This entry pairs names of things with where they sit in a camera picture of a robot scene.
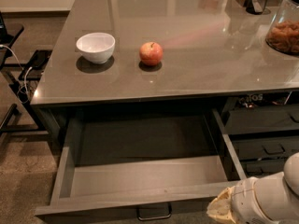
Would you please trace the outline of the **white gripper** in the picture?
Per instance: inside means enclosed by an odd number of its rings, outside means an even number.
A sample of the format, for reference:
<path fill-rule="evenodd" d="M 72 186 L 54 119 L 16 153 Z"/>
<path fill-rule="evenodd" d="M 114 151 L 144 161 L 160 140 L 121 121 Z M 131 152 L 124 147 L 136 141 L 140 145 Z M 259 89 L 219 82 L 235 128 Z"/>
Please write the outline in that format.
<path fill-rule="evenodd" d="M 220 224 L 264 224 L 254 190 L 255 177 L 224 189 L 207 207 L 209 217 Z"/>

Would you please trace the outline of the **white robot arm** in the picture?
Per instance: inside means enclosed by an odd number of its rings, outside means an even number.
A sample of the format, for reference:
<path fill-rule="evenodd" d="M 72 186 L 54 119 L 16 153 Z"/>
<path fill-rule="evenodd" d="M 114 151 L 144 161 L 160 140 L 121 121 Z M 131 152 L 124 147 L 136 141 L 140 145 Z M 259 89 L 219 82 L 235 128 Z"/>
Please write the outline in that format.
<path fill-rule="evenodd" d="M 299 220 L 299 153 L 282 172 L 250 177 L 224 189 L 206 213 L 220 224 L 285 224 Z"/>

